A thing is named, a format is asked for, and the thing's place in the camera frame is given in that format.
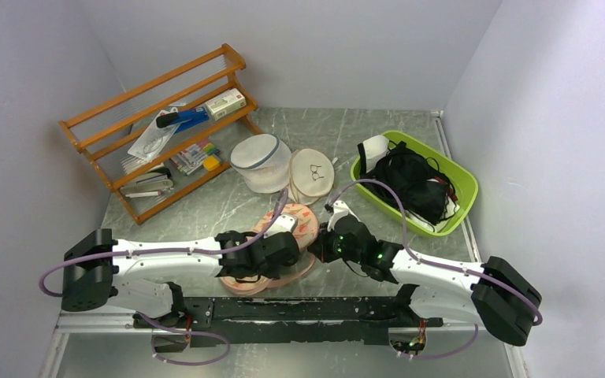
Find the gray marble surface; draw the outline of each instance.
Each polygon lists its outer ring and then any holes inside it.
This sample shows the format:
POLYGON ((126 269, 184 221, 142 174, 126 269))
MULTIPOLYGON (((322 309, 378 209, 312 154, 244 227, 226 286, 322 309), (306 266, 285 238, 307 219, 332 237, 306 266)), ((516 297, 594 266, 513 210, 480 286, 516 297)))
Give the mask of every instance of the gray marble surface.
MULTIPOLYGON (((291 150, 310 147, 319 150, 335 163, 335 188, 351 181, 349 170, 358 153, 356 145, 370 136, 387 130, 400 130, 424 143, 442 150, 440 137, 430 112, 365 109, 260 109, 252 119, 264 132, 279 136, 291 150)), ((241 124, 232 124, 210 140, 228 158, 230 150, 250 135, 241 124)), ((260 195, 250 191, 242 176, 233 169, 191 192, 168 209, 137 225, 119 200, 113 196, 102 226, 113 229, 113 237, 140 242, 182 241, 205 238, 226 230, 245 231, 272 209, 277 195, 260 195)), ((372 207, 350 189, 343 200, 368 225, 378 238, 402 240, 402 226, 372 207)), ((325 198, 310 208, 319 221, 328 220, 322 209, 325 198)), ((410 234, 409 244, 415 250, 442 258, 470 261, 465 231, 458 227, 442 238, 424 238, 410 234)), ((180 284, 186 296, 231 295, 219 280, 191 276, 158 277, 180 284)), ((273 296, 350 296, 394 295, 398 286, 378 283, 352 273, 341 261, 317 263, 301 280, 278 289, 259 293, 273 296)))

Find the yellow object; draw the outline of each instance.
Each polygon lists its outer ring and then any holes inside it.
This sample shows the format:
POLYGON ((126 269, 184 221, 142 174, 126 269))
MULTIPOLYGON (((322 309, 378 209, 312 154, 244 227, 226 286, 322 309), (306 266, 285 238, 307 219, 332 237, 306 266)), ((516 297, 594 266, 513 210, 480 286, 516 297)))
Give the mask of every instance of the yellow object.
POLYGON ((214 169, 219 168, 219 165, 221 165, 221 163, 219 162, 219 159, 217 159, 217 157, 214 155, 209 156, 202 163, 203 168, 207 169, 208 171, 213 171, 214 169))

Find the translucent container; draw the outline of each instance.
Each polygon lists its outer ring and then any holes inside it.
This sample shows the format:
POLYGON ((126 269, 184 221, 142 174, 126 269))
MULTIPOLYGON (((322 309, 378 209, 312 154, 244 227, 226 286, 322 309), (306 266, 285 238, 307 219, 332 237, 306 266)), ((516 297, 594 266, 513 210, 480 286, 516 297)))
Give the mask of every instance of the translucent container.
POLYGON ((231 152, 231 166, 256 193, 275 193, 288 185, 291 150, 275 135, 260 134, 240 142, 231 152))

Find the green basket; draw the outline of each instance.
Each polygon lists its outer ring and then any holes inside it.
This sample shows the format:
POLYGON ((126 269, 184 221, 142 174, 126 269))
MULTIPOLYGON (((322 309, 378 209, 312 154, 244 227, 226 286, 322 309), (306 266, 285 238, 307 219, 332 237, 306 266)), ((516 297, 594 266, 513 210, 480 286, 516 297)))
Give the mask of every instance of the green basket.
MULTIPOLYGON (((477 199, 477 193, 479 192, 479 183, 477 179, 472 176, 471 173, 467 172, 463 167, 453 162, 448 157, 440 154, 432 147, 419 142, 418 140, 410 137, 409 135, 398 132, 395 130, 387 131, 382 134, 386 138, 390 139, 394 143, 405 142, 407 148, 417 152, 424 158, 434 158, 440 163, 440 171, 448 176, 453 183, 455 193, 458 196, 458 205, 460 209, 458 212, 448 220, 447 224, 439 232, 431 232, 423 228, 422 226, 414 223, 412 220, 407 219, 407 227, 418 233, 419 235, 429 237, 440 237, 450 234, 455 228, 457 228, 463 219, 467 216, 467 213, 472 208, 474 200, 477 199)), ((354 164, 351 166, 351 179, 357 180, 360 177, 360 157, 356 158, 354 164)), ((376 195, 373 195, 361 184, 354 186, 358 193, 365 197, 368 201, 372 202, 379 210, 389 215, 391 218, 401 222, 403 217, 398 209, 393 209, 383 201, 381 201, 376 195)))

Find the small cardboard box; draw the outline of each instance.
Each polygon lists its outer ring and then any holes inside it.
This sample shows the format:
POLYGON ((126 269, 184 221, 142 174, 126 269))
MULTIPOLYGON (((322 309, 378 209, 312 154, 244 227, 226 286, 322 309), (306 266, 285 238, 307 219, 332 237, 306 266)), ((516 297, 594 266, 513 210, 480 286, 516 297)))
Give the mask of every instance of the small cardboard box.
POLYGON ((247 104, 244 96, 235 88, 219 94, 205 103, 208 115, 213 120, 219 120, 226 114, 235 112, 247 104))

